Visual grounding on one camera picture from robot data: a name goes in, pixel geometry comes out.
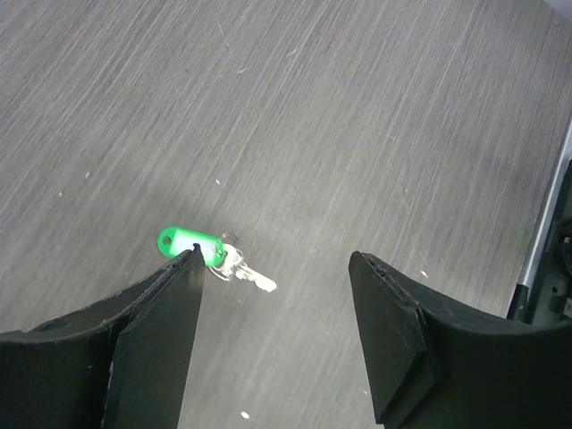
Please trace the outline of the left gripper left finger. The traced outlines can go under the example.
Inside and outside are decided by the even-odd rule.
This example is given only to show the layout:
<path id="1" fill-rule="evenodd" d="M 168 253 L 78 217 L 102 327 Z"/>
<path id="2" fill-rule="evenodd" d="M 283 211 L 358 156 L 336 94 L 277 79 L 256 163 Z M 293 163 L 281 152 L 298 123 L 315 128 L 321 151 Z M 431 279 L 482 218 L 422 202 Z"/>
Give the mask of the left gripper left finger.
<path id="1" fill-rule="evenodd" d="M 2 427 L 176 427 L 205 270 L 186 250 L 105 299 L 3 333 Z"/>

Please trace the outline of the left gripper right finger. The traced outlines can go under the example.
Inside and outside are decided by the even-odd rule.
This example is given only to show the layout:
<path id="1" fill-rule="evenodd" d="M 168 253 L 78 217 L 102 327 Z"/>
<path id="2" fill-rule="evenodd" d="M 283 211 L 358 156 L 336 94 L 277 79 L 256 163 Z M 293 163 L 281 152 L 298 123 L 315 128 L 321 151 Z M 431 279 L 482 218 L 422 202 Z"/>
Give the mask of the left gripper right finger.
<path id="1" fill-rule="evenodd" d="M 485 313 L 354 252 L 374 419 L 386 428 L 568 428 L 571 328 Z"/>

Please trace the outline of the key with green tag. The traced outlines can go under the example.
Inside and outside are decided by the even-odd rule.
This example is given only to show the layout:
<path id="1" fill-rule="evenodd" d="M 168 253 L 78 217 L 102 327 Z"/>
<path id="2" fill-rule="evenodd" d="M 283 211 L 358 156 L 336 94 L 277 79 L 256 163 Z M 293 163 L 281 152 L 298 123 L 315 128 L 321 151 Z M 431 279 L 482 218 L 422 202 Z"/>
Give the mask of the key with green tag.
<path id="1" fill-rule="evenodd" d="M 242 252 L 234 246 L 228 234 L 216 237 L 203 232 L 177 226 L 162 230 L 157 237 L 157 249 L 164 256 L 173 258 L 186 250 L 199 246 L 205 265 L 219 279 L 229 282 L 236 278 L 253 282 L 260 290 L 273 292 L 277 283 L 250 268 Z"/>

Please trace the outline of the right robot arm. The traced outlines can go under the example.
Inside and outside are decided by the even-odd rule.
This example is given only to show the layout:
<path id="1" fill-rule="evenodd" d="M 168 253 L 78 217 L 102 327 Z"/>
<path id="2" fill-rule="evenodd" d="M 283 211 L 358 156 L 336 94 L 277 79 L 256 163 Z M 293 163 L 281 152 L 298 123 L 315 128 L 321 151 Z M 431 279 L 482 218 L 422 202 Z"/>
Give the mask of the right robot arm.
<path id="1" fill-rule="evenodd" d="M 526 315 L 542 327 L 571 319 L 571 162 L 555 197 Z"/>

